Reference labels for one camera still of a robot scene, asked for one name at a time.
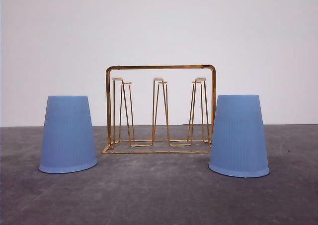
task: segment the blue cup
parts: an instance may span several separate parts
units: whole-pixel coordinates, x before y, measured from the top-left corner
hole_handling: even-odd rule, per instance
[[[39,170],[69,173],[96,164],[88,98],[48,97]]]
[[[218,96],[209,168],[244,178],[269,173],[258,95]]]

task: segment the upside-down cup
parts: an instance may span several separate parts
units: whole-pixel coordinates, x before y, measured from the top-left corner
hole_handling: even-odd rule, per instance
[[[258,95],[218,96],[209,168],[244,178],[269,173]]]
[[[97,164],[86,96],[49,96],[39,170],[69,173]]]

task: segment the white backdrop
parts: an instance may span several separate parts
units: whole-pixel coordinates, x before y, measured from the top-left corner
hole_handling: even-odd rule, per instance
[[[213,64],[217,94],[259,94],[265,124],[318,123],[318,0],[1,0],[2,126],[42,126],[49,95],[87,95],[105,125],[106,68],[165,64]]]

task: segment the gold wire rack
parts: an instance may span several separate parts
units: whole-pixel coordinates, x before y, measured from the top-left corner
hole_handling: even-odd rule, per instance
[[[149,140],[139,140],[135,138],[135,125],[133,118],[133,104],[132,104],[132,90],[131,82],[125,82],[121,77],[113,77],[113,99],[111,100],[111,90],[110,90],[110,73],[112,70],[154,70],[154,69],[210,69],[211,70],[211,128],[209,127],[209,116],[208,116],[208,102],[207,102],[207,92],[206,92],[206,80],[204,77],[197,77],[192,82],[192,96],[191,96],[191,107],[189,115],[189,124],[187,130],[186,139],[171,139],[169,131],[169,112],[168,112],[168,82],[161,77],[155,77],[153,79],[153,111],[152,111],[152,136]],[[120,83],[120,107],[119,107],[119,132],[118,140],[116,140],[116,126],[115,126],[115,93],[116,85]],[[202,122],[202,138],[193,138],[193,127],[194,127],[194,107],[196,101],[196,91],[197,86],[200,87],[200,101],[201,101],[201,122]],[[130,105],[130,115],[131,115],[131,126],[129,123],[127,97],[125,88],[128,87],[129,91],[129,105]],[[166,139],[156,139],[156,126],[157,126],[157,111],[158,111],[158,100],[160,88],[162,88],[162,96],[164,102],[164,113],[166,120]],[[131,148],[140,147],[152,147],[155,142],[168,142],[170,147],[188,147],[190,148],[192,143],[195,141],[202,141],[211,147],[212,134],[213,134],[213,124],[215,116],[216,107],[216,71],[212,65],[178,65],[178,66],[111,66],[106,70],[106,99],[107,99],[107,146],[102,151],[104,154],[129,154],[129,153],[209,153],[206,150],[129,150],[129,151],[113,151],[116,144],[120,142],[128,142]],[[128,139],[124,140],[121,138],[121,120],[122,120],[122,107],[124,101],[124,112],[127,121],[127,133]],[[206,129],[204,126],[204,118],[206,120]]]

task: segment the concrete floor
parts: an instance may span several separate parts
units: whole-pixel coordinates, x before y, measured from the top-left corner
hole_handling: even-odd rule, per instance
[[[270,174],[227,177],[209,154],[102,154],[69,174],[38,170],[43,128],[1,128],[3,225],[317,225],[318,125],[265,126]]]

